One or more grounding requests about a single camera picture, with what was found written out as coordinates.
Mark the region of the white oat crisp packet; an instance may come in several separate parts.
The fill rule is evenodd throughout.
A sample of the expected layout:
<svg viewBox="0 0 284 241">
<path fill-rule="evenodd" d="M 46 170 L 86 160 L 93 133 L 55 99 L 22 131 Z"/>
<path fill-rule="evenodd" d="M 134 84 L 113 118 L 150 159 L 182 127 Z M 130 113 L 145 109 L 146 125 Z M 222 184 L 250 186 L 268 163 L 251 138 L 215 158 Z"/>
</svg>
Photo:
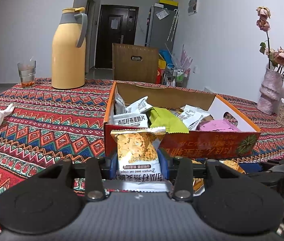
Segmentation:
<svg viewBox="0 0 284 241">
<path fill-rule="evenodd" d="M 117 171 L 112 189 L 129 192 L 169 192 L 172 184 L 164 179 L 159 146 L 165 127 L 112 130 L 117 143 Z"/>
</svg>

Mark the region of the white label snack packet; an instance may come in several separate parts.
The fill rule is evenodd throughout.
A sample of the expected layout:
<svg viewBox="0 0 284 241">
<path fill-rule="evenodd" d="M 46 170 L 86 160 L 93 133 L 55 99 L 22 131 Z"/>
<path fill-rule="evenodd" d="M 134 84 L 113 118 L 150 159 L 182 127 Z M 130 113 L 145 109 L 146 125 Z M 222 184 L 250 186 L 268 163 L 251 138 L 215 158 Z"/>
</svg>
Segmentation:
<svg viewBox="0 0 284 241">
<path fill-rule="evenodd" d="M 185 105 L 183 112 L 178 115 L 178 119 L 188 128 L 190 131 L 195 131 L 201 121 L 210 116 L 210 113 L 199 107 Z"/>
</svg>

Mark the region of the pink snack packet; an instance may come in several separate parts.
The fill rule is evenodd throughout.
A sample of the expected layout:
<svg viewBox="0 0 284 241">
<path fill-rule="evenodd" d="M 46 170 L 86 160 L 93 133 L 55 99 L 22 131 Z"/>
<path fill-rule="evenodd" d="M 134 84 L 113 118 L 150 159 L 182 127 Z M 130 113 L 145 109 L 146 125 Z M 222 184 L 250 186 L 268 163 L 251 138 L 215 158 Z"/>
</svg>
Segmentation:
<svg viewBox="0 0 284 241">
<path fill-rule="evenodd" d="M 197 130 L 204 132 L 240 132 L 239 128 L 231 124 L 226 119 L 202 121 L 198 125 Z"/>
</svg>

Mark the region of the small oat crisp packet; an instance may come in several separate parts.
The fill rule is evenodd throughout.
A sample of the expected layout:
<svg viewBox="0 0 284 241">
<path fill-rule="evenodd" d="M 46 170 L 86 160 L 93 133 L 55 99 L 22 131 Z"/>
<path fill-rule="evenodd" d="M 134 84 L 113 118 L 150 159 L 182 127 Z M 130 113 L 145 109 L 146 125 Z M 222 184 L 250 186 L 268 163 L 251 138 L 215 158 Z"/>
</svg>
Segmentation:
<svg viewBox="0 0 284 241">
<path fill-rule="evenodd" d="M 146 114 L 141 113 L 124 113 L 113 116 L 113 123 L 120 126 L 129 127 L 148 127 L 148 119 Z"/>
</svg>

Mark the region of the orange cardboard snack box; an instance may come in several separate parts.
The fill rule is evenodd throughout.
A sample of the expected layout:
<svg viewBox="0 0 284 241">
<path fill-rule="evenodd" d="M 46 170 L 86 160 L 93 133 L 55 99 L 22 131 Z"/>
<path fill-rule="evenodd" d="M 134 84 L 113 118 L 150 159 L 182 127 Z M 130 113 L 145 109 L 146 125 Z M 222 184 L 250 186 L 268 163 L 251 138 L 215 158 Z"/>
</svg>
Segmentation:
<svg viewBox="0 0 284 241">
<path fill-rule="evenodd" d="M 251 154 L 261 134 L 260 128 L 245 114 L 217 94 L 156 84 L 115 81 L 104 117 L 104 147 L 107 156 L 116 150 L 116 142 L 110 135 L 111 131 L 132 128 L 128 120 L 119 124 L 113 120 L 116 96 L 122 97 L 125 104 L 147 97 L 148 104 L 168 111 L 178 110 L 186 105 L 199 107 L 209 113 L 203 119 L 206 124 L 210 121 L 224 121 L 226 114 L 230 114 L 237 121 L 238 125 L 233 130 L 212 128 L 206 131 L 199 131 L 197 128 L 190 130 L 188 126 L 173 117 L 169 121 L 161 122 L 159 125 L 166 128 L 166 134 L 160 146 L 173 156 L 242 158 Z"/>
</svg>

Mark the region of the white crumpled snack packet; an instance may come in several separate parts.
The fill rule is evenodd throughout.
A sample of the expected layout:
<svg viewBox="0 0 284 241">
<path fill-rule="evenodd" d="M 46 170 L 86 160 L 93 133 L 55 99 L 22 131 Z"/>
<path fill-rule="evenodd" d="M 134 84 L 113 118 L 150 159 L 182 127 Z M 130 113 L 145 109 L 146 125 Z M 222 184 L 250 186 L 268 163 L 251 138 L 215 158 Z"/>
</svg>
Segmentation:
<svg viewBox="0 0 284 241">
<path fill-rule="evenodd" d="M 148 96 L 145 96 L 125 108 L 126 113 L 145 113 L 153 108 L 152 105 L 147 103 Z"/>
</svg>

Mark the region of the pink ceramic vase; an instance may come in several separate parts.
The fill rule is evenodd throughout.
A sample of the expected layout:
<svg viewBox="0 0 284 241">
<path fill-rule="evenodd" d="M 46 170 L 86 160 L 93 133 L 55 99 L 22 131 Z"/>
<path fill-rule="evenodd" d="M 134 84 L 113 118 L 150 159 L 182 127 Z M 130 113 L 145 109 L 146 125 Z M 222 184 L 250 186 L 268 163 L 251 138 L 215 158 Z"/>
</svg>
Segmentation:
<svg viewBox="0 0 284 241">
<path fill-rule="evenodd" d="M 274 113 L 275 104 L 281 99 L 284 77 L 277 71 L 266 69 L 264 79 L 260 86 L 260 98 L 257 109 L 267 115 Z"/>
</svg>

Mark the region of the patterned red tablecloth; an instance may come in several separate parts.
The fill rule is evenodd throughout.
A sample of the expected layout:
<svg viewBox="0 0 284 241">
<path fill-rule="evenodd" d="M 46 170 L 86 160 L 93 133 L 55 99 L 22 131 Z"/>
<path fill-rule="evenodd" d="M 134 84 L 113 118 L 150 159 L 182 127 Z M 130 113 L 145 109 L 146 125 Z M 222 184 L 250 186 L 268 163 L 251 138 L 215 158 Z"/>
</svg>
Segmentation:
<svg viewBox="0 0 284 241">
<path fill-rule="evenodd" d="M 155 106 L 208 108 L 217 95 L 156 84 L 87 81 L 57 90 L 49 80 L 35 87 L 19 85 L 0 95 L 0 105 L 15 110 L 1 126 L 0 240 L 280 240 L 284 218 L 284 175 L 278 190 L 220 164 L 252 143 L 259 128 L 232 105 L 228 112 L 249 126 L 236 136 L 192 132 L 168 135 L 161 149 L 172 156 L 173 176 L 204 177 L 205 192 L 186 201 L 174 194 L 113 192 L 99 199 L 79 196 L 101 191 L 114 171 L 109 156 L 114 94 L 126 102 L 143 95 Z"/>
</svg>

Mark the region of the dried pink roses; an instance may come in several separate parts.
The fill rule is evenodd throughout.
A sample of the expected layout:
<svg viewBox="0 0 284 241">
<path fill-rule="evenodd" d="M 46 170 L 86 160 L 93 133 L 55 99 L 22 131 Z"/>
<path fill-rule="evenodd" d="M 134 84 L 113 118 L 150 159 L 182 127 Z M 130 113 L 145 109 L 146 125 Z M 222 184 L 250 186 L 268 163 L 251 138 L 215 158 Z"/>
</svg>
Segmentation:
<svg viewBox="0 0 284 241">
<path fill-rule="evenodd" d="M 256 13 L 256 26 L 266 35 L 259 51 L 267 56 L 267 69 L 284 77 L 284 15 L 272 17 L 271 10 L 265 6 L 257 7 Z"/>
</svg>

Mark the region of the yellow thermos jug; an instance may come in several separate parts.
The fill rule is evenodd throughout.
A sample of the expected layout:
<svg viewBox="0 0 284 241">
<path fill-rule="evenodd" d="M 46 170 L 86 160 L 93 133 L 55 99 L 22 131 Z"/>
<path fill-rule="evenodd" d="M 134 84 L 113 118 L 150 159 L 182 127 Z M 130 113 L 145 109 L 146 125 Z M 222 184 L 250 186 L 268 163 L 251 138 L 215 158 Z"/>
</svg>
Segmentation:
<svg viewBox="0 0 284 241">
<path fill-rule="evenodd" d="M 85 84 L 85 8 L 65 8 L 52 41 L 52 87 L 76 89 Z"/>
</svg>

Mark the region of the drinking glass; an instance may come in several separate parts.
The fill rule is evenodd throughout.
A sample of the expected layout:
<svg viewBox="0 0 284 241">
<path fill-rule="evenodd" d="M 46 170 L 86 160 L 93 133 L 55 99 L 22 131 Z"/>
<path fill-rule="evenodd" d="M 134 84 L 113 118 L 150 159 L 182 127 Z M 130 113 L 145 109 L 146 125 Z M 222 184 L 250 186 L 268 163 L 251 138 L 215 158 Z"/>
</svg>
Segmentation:
<svg viewBox="0 0 284 241">
<path fill-rule="evenodd" d="M 18 74 L 22 88 L 30 88 L 35 84 L 36 61 L 29 60 L 25 63 L 18 63 Z"/>
</svg>

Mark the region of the grey refrigerator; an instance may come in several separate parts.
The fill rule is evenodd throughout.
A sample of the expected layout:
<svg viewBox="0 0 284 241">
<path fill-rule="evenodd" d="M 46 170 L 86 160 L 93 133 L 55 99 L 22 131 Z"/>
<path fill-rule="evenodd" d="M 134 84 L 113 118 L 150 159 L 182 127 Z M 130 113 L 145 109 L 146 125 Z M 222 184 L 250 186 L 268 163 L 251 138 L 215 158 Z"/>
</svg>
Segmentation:
<svg viewBox="0 0 284 241">
<path fill-rule="evenodd" d="M 178 7 L 170 4 L 154 4 L 150 7 L 147 19 L 145 46 L 158 50 L 172 51 L 174 38 L 173 22 Z"/>
</svg>

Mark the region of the dark entrance door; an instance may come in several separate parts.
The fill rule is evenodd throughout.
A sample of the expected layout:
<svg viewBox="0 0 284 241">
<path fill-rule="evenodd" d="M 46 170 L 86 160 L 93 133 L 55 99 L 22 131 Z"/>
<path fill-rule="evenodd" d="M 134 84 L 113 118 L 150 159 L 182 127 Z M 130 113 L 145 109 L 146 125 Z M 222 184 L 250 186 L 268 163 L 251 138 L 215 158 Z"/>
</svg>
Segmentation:
<svg viewBox="0 0 284 241">
<path fill-rule="evenodd" d="M 101 6 L 95 53 L 96 68 L 112 68 L 113 44 L 134 44 L 138 12 L 138 7 Z"/>
</svg>

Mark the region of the yellow box on refrigerator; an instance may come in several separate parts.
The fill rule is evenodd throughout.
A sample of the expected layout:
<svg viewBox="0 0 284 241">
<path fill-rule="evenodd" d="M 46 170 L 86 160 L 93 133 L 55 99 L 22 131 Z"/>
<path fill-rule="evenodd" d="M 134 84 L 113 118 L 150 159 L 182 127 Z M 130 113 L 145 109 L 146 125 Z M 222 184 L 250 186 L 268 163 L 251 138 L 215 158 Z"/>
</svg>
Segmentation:
<svg viewBox="0 0 284 241">
<path fill-rule="evenodd" d="M 161 4 L 167 4 L 167 5 L 171 5 L 171 6 L 178 6 L 178 2 L 176 1 L 170 1 L 170 0 L 159 0 L 159 3 Z"/>
</svg>

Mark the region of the wall electrical panel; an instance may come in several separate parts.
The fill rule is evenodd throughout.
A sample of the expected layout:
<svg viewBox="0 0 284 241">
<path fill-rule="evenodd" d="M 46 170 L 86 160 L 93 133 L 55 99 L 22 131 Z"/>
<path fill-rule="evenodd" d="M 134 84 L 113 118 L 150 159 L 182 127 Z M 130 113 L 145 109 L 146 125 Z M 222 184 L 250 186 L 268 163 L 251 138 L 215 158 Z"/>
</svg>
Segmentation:
<svg viewBox="0 0 284 241">
<path fill-rule="evenodd" d="M 188 3 L 188 15 L 194 15 L 197 13 L 198 0 L 190 0 Z"/>
</svg>

